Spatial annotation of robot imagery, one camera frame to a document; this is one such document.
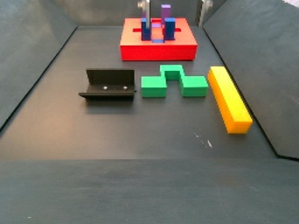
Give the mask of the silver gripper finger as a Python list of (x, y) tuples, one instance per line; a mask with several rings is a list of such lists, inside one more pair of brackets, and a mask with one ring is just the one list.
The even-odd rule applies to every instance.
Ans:
[(142, 10), (142, 17), (149, 19), (151, 17), (151, 0), (140, 0), (137, 2), (137, 8)]
[(203, 26), (204, 17), (208, 13), (209, 9), (212, 8), (213, 1), (212, 0), (200, 0), (201, 6), (200, 6), (200, 20), (199, 20), (199, 26)]

